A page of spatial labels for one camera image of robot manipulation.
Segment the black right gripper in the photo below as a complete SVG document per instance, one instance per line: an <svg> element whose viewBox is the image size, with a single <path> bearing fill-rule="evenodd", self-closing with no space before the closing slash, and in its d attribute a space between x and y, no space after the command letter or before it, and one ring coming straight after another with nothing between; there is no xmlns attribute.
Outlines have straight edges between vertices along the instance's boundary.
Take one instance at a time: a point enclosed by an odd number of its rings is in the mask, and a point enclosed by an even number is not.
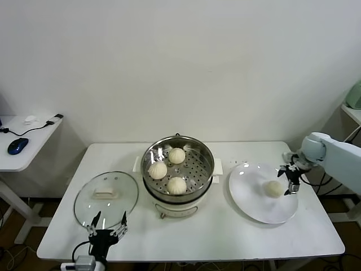
<svg viewBox="0 0 361 271"><path fill-rule="evenodd" d="M288 188L285 191L284 195L296 194L299 191L299 183L300 183L300 175L301 175L301 172L299 171L298 167L294 164L280 166L277 177L280 177L283 174L286 174L287 179L289 181Z"/></svg>

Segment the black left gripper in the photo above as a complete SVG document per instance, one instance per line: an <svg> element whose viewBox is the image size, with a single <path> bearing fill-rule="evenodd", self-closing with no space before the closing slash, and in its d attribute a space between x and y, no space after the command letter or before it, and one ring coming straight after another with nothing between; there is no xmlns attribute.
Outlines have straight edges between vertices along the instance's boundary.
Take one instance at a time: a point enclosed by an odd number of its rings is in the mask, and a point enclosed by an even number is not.
<svg viewBox="0 0 361 271"><path fill-rule="evenodd" d="M117 236L124 236L127 232L127 214L125 211L120 226L113 231L110 229L96 229L100 215L101 212L99 211L93 217L90 225L86 226L86 229L92 245L90 255L94 256L95 260L106 260L110 247L117 244Z"/></svg>

